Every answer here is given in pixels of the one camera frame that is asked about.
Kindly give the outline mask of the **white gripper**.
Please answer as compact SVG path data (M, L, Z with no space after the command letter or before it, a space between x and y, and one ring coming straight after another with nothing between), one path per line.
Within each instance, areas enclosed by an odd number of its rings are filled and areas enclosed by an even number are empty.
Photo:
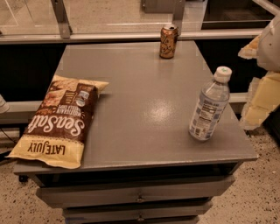
M269 71L261 79L254 77L250 82L248 99L241 112L240 126L254 130L280 105L280 73L276 73L280 72L280 14L238 56L246 60L257 58L257 65Z

